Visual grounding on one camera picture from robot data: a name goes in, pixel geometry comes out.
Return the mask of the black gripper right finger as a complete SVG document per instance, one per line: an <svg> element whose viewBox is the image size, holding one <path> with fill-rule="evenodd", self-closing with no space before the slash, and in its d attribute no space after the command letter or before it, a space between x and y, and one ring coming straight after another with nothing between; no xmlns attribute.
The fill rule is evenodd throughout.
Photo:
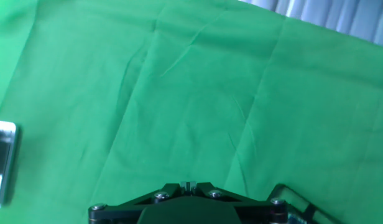
<svg viewBox="0 0 383 224"><path fill-rule="evenodd" d="M229 205L242 221L253 223L288 223L288 208L285 200L273 198L253 200L236 193L215 187L210 182L188 182L188 196L203 197Z"/></svg>

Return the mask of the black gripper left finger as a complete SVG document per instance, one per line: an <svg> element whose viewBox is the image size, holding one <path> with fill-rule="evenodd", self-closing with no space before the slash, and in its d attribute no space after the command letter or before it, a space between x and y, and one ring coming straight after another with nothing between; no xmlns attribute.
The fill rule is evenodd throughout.
<svg viewBox="0 0 383 224"><path fill-rule="evenodd" d="M165 184L161 189L147 193L120 205L97 203L88 209L89 224L137 223L142 212L151 206L171 199L192 195L192 183Z"/></svg>

